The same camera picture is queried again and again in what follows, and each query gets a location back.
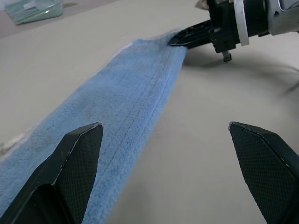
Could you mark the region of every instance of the white ring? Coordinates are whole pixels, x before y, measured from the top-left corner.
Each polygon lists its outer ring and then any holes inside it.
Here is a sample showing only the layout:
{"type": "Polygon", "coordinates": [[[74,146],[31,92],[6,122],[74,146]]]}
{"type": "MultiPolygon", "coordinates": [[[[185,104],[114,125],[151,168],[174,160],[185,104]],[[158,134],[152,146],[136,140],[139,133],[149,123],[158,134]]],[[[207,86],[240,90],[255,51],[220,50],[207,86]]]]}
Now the white ring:
{"type": "Polygon", "coordinates": [[[234,0],[235,21],[242,46],[249,44],[243,0],[234,0]]]}

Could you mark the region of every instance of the blue towel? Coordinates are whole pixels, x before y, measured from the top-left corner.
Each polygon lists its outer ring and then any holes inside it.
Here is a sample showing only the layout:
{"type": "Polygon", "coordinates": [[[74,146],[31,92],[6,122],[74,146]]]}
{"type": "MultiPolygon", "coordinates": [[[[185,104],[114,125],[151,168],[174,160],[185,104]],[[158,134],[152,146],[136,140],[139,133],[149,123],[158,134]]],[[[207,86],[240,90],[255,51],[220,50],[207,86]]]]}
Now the blue towel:
{"type": "Polygon", "coordinates": [[[0,216],[62,137],[102,122],[98,172],[83,223],[102,224],[136,164],[174,86],[186,54],[167,47],[173,34],[137,40],[80,86],[0,163],[0,216]]]}

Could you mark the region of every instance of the towel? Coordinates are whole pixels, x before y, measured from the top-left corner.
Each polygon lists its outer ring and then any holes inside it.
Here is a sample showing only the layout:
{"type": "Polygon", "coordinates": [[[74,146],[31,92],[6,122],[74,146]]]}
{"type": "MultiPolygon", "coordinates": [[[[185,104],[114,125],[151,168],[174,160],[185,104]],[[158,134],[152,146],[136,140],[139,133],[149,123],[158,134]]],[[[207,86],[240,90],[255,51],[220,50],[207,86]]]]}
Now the towel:
{"type": "Polygon", "coordinates": [[[102,122],[104,135],[84,224],[105,223],[174,86],[187,49],[173,33],[136,40],[72,93],[0,163],[0,216],[62,137],[102,122]]]}

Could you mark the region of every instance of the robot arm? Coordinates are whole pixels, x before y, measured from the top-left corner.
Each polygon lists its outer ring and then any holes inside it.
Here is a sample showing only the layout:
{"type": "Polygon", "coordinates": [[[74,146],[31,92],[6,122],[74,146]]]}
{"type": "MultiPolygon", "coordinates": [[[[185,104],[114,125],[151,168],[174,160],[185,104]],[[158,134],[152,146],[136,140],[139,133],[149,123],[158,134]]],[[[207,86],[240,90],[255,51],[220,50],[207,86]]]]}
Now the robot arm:
{"type": "Polygon", "coordinates": [[[191,26],[175,35],[169,46],[197,46],[212,43],[224,61],[236,44],[249,44],[249,37],[299,31],[299,0],[203,0],[210,20],[191,26]]]}

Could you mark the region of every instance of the microfiber cloth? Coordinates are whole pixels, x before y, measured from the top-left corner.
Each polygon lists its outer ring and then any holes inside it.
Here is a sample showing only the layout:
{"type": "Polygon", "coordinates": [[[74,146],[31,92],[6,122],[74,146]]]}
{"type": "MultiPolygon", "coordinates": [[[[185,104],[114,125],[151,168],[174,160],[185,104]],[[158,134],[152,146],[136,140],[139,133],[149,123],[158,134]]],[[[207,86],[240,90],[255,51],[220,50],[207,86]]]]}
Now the microfiber cloth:
{"type": "Polygon", "coordinates": [[[187,49],[167,47],[173,35],[129,44],[0,163],[0,216],[66,133],[102,122],[98,171],[83,223],[105,223],[181,69],[187,49]]]}

